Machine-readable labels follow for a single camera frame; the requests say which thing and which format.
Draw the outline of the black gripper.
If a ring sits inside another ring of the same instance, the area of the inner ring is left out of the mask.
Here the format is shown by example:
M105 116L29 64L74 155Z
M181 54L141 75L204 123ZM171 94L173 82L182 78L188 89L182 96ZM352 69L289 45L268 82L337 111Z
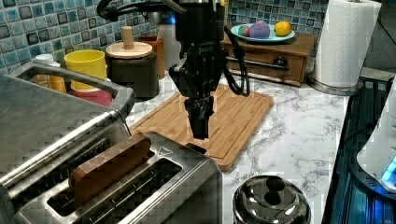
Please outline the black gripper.
M224 65L224 52L219 41L190 43L182 48L182 52L185 57L184 63L171 66L169 75L179 92L189 97L184 105L193 137L205 139L209 135L210 117L214 113L214 97L209 95L219 83ZM195 99L203 99L201 115Z

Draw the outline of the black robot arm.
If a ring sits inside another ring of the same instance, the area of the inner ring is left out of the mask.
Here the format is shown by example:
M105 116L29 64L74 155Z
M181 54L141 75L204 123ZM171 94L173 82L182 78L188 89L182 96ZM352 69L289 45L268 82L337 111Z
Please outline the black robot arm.
M209 136L209 119L213 114L214 98L219 79L225 69L223 39L224 7L217 0L144 0L113 7L113 0L100 0L96 12L109 21L133 12L175 13L176 40L180 43L181 65L173 65L168 74L181 95L192 135L197 139Z

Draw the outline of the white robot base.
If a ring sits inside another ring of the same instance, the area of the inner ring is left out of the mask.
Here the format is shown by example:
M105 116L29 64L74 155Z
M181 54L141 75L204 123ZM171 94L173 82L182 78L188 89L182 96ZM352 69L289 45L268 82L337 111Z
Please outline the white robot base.
M396 157L396 83L392 81L387 101L369 140L357 155L362 170L386 191L394 193Z

